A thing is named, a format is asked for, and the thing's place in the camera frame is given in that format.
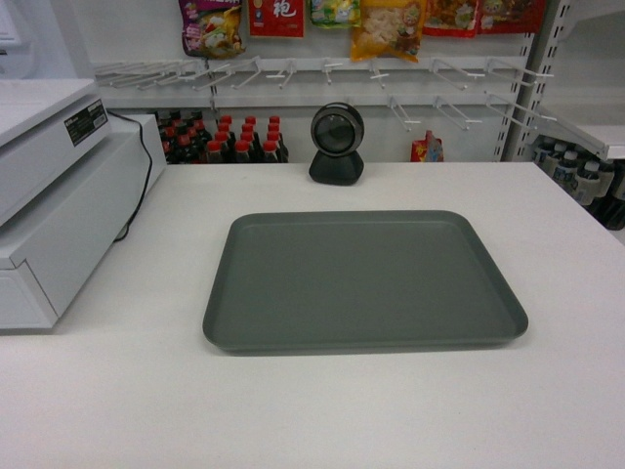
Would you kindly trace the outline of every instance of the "store shelf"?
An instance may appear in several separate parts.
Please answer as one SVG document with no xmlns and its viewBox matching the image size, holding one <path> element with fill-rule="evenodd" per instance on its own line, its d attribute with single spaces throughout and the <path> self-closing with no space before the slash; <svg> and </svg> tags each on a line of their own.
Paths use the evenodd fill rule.
<svg viewBox="0 0 625 469">
<path fill-rule="evenodd" d="M 536 133 L 581 145 L 602 159 L 625 159 L 625 104 L 549 105 Z"/>
<path fill-rule="evenodd" d="M 625 12 L 625 2 L 623 0 L 574 0 L 571 2 L 570 10 L 566 16 L 566 25 L 560 34 L 559 40 L 566 40 L 568 35 L 581 21 L 620 12 Z"/>
</svg>

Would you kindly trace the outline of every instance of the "packaged food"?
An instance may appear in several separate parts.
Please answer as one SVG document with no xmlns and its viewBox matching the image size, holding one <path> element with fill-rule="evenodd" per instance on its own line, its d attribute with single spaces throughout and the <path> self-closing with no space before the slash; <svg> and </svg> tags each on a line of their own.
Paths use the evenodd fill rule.
<svg viewBox="0 0 625 469">
<path fill-rule="evenodd" d="M 417 62 L 426 1 L 361 0 L 362 26 L 352 30 L 352 60 L 391 54 Z"/>
<path fill-rule="evenodd" d="M 304 37 L 304 0 L 251 0 L 250 36 Z"/>
<path fill-rule="evenodd" d="M 311 0 L 311 22 L 327 28 L 360 26 L 360 0 Z"/>
<path fill-rule="evenodd" d="M 538 32 L 546 6 L 547 0 L 482 0 L 478 34 Z"/>
<path fill-rule="evenodd" d="M 475 37 L 478 0 L 429 0 L 423 33 L 430 36 Z"/>
<path fill-rule="evenodd" d="M 245 52 L 238 28 L 241 0 L 179 0 L 185 54 L 229 59 Z"/>
<path fill-rule="evenodd" d="M 444 161 L 442 140 L 437 139 L 431 130 L 426 131 L 426 136 L 423 140 L 412 142 L 410 161 L 413 163 Z"/>
</svg>

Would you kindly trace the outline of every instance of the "white peg hook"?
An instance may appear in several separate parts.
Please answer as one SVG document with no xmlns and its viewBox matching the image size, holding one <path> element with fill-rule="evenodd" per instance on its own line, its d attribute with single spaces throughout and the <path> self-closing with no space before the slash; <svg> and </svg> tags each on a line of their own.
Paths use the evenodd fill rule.
<svg viewBox="0 0 625 469">
<path fill-rule="evenodd" d="M 462 118 L 462 123 L 458 122 L 458 120 L 456 118 L 454 118 L 451 114 L 449 114 L 447 111 L 445 111 L 443 109 L 443 106 L 447 106 L 450 107 L 451 109 L 453 109 L 458 115 L 460 115 L 460 117 Z M 447 119 L 449 119 L 454 125 L 456 125 L 457 127 L 459 127 L 462 130 L 469 130 L 470 127 L 468 124 L 480 124 L 481 120 L 476 120 L 476 119 L 472 119 L 470 118 L 468 115 L 466 115 L 463 111 L 461 111 L 458 107 L 454 106 L 452 103 L 449 103 L 448 101 L 444 100 L 443 98 L 441 98 L 440 96 L 437 96 L 437 98 L 434 101 L 434 107 L 442 114 L 444 115 Z"/>
<path fill-rule="evenodd" d="M 399 122 L 401 122 L 401 126 L 406 130 L 406 132 L 412 131 L 412 128 L 407 124 L 421 123 L 420 120 L 412 120 L 408 116 L 408 113 L 405 111 L 405 109 L 401 107 L 401 104 L 397 102 L 394 96 L 389 97 L 388 107 L 391 108 L 393 114 L 396 116 L 397 119 L 399 119 Z"/>
</svg>

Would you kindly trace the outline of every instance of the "dark bottle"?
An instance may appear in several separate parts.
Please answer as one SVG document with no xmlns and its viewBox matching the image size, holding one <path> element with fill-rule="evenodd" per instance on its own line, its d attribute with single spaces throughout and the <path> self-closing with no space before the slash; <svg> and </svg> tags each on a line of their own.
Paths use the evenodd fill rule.
<svg viewBox="0 0 625 469">
<path fill-rule="evenodd" d="M 218 164 L 224 162 L 221 142 L 218 142 L 217 140 L 211 140 L 206 144 L 206 159 L 209 164 Z"/>
<path fill-rule="evenodd" d="M 586 161 L 583 168 L 579 168 L 570 185 L 570 195 L 577 203 L 588 207 L 599 193 L 601 185 L 599 179 L 599 162 Z"/>
<path fill-rule="evenodd" d="M 263 162 L 264 163 L 277 163 L 277 142 L 274 140 L 267 140 L 263 143 Z"/>
<path fill-rule="evenodd" d="M 280 134 L 279 132 L 268 132 L 267 133 L 267 140 L 269 140 L 270 142 L 276 142 L 277 144 L 277 151 L 275 152 L 276 156 L 277 156 L 277 162 L 278 163 L 285 163 L 288 161 L 288 159 L 286 159 L 286 156 L 282 153 L 282 146 L 280 145 Z"/>
<path fill-rule="evenodd" d="M 595 218 L 608 230 L 625 228 L 625 163 L 617 162 L 616 175 L 609 189 L 609 194 L 602 200 Z"/>
<path fill-rule="evenodd" d="M 278 122 L 271 122 L 271 119 L 278 119 Z M 281 163 L 288 163 L 289 162 L 289 150 L 286 147 L 286 145 L 284 144 L 284 137 L 282 136 L 282 132 L 280 132 L 280 124 L 279 124 L 279 117 L 270 117 L 270 123 L 268 125 L 268 129 L 270 132 L 277 132 L 278 133 L 278 141 L 280 142 L 280 151 L 282 153 L 282 161 L 280 161 Z"/>
<path fill-rule="evenodd" d="M 237 163 L 250 162 L 250 144 L 244 140 L 237 140 L 234 144 L 234 161 Z"/>
<path fill-rule="evenodd" d="M 252 134 L 252 132 L 241 132 L 241 140 L 247 142 L 250 146 L 250 149 L 248 151 L 250 155 L 250 162 L 261 162 L 261 160 L 263 159 L 263 155 L 256 151 L 256 148 L 254 146 L 254 134 Z"/>
<path fill-rule="evenodd" d="M 217 132 L 215 134 L 215 140 L 219 142 L 220 152 L 222 154 L 222 161 L 224 163 L 234 162 L 233 152 L 230 151 L 228 146 L 228 134 L 226 132 Z"/>
<path fill-rule="evenodd" d="M 193 146 L 188 128 L 185 124 L 178 126 L 176 158 L 179 164 L 192 164 L 199 161 L 200 156 Z"/>
<path fill-rule="evenodd" d="M 565 191 L 570 192 L 570 185 L 577 172 L 577 151 L 567 151 L 558 162 L 553 179 Z"/>
</svg>

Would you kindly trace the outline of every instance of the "countertop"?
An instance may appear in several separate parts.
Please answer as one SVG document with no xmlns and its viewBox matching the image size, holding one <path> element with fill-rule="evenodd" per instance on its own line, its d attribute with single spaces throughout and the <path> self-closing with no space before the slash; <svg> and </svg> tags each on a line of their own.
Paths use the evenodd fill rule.
<svg viewBox="0 0 625 469">
<path fill-rule="evenodd" d="M 588 468 L 625 461 L 625 246 L 531 163 L 168 167 L 57 326 L 0 337 L 0 467 Z M 241 357 L 202 334 L 254 212 L 466 217 L 529 317 L 494 349 Z"/>
</svg>

